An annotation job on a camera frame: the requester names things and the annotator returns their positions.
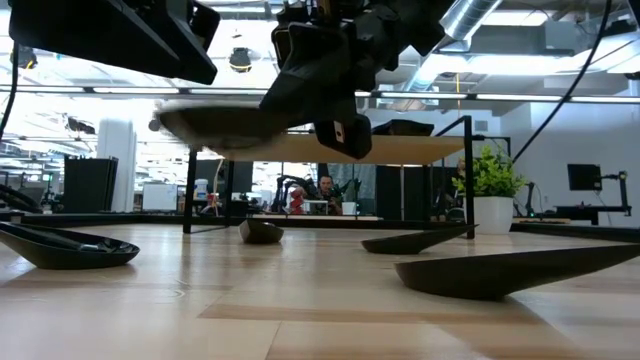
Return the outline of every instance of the wooden shelf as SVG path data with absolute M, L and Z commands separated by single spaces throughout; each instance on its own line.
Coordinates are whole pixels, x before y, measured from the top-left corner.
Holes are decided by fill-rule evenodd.
M 464 148 L 458 137 L 374 135 L 372 140 L 371 152 L 361 160 L 320 145 L 314 134 L 282 135 L 250 150 L 212 150 L 231 161 L 428 165 Z

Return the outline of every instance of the black metal frame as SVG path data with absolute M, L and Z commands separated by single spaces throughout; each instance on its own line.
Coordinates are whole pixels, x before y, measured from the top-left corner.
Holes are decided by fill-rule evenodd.
M 462 116 L 461 118 L 457 119 L 456 121 L 452 122 L 451 124 L 449 124 L 448 126 L 446 126 L 442 131 L 438 132 L 435 136 L 439 137 L 442 136 L 444 134 L 446 134 L 447 132 L 449 132 L 451 129 L 455 128 L 456 126 L 460 125 L 460 124 L 464 124 L 464 152 L 465 152 L 465 157 L 468 159 L 472 159 L 473 158 L 473 119 L 471 118 L 471 116 L 469 115 L 465 115 Z M 508 141 L 508 145 L 509 145 L 509 151 L 511 148 L 511 142 L 510 140 Z M 185 209 L 183 212 L 183 216 L 182 216 L 182 232 L 184 234 L 192 234 L 194 233 L 192 231 L 192 225 L 194 223 L 194 219 L 193 219 L 193 193 L 194 193 L 194 189 L 195 189 L 195 173 L 196 173 L 196 164 L 197 164 L 197 155 L 198 155 L 198 149 L 196 148 L 191 148 L 189 151 L 189 163 L 188 163 L 188 170 L 187 170 L 187 190 L 185 192 Z M 231 218 L 231 194 L 233 191 L 233 170 L 234 170 L 234 166 L 235 163 L 233 161 L 229 162 L 229 166 L 227 168 L 227 172 L 226 172 L 226 186 L 225 186 L 225 200 L 224 200 L 224 206 L 225 206 L 225 212 L 224 212 L 224 218 L 223 218 L 223 222 L 222 224 L 220 224 L 220 220 L 217 220 L 216 218 L 211 218 L 208 219 L 207 224 L 210 225 L 223 225 L 223 227 L 229 227 L 232 225 L 237 225 L 236 221 L 237 219 L 232 220 Z M 423 171 L 422 171 L 422 180 L 423 180 L 423 184 L 427 184 L 428 179 L 429 179 L 429 165 L 423 165 L 422 167 Z M 471 161 L 467 161 L 466 162 L 466 167 L 465 167 L 465 178 L 467 179 L 467 184 L 466 184 L 466 188 L 467 193 L 466 193 L 466 199 L 467 199 L 467 204 L 466 204 L 466 211 L 467 211 L 467 224 L 473 224 L 474 223 L 474 207 L 473 207 L 473 197 L 474 197 L 474 193 L 473 193 L 473 162 Z M 428 230 L 428 229 L 433 229 L 433 228 L 437 228 L 440 227 L 440 225 L 435 225 L 431 223 L 431 192 L 427 191 L 427 189 L 424 189 L 423 191 L 423 212 L 424 212 L 424 219 L 422 221 L 422 226 L 421 228 L 423 230 Z M 244 221 L 246 218 L 249 218 L 250 216 L 246 216 L 245 218 L 241 218 L 241 221 Z M 305 224 L 310 224 L 307 226 L 314 226 L 314 227 L 318 227 L 315 224 L 320 225 L 322 223 L 322 225 L 333 225 L 331 227 L 336 227 L 336 228 L 340 228 L 340 227 L 347 227 L 347 228 L 358 228 L 358 227 L 362 227 L 365 225 L 366 228 L 399 228 L 399 229 L 403 229 L 403 228 L 410 228 L 413 229 L 415 224 L 409 225 L 406 224 L 407 226 L 399 226 L 397 222 L 393 222 L 393 225 L 391 225 L 390 223 L 387 224 L 380 224 L 379 221 L 362 221 L 362 220 L 358 220 L 358 216 L 355 215 L 355 220 L 301 220 L 301 219 L 290 219 L 288 216 L 285 217 L 285 219 L 280 219 L 280 221 L 278 221 L 278 219 L 270 219 L 269 221 L 273 222 L 273 223 L 282 223 L 281 220 L 285 220 L 286 224 L 283 224 L 284 226 L 295 226 L 293 223 L 305 223 Z M 218 228 L 213 228 L 213 229 L 205 229 L 205 230 L 200 230 L 198 232 L 203 232 L 203 231 L 211 231 L 211 230 L 217 230 L 220 229 Z M 473 239 L 475 238 L 475 230 L 472 229 L 467 233 L 467 239 Z

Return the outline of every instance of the person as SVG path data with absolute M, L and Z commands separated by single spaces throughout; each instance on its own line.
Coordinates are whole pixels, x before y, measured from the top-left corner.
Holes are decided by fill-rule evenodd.
M 342 202 L 339 198 L 333 196 L 331 189 L 333 188 L 333 178 L 330 175 L 320 177 L 320 196 L 323 200 L 327 200 L 329 204 L 329 215 L 342 215 Z

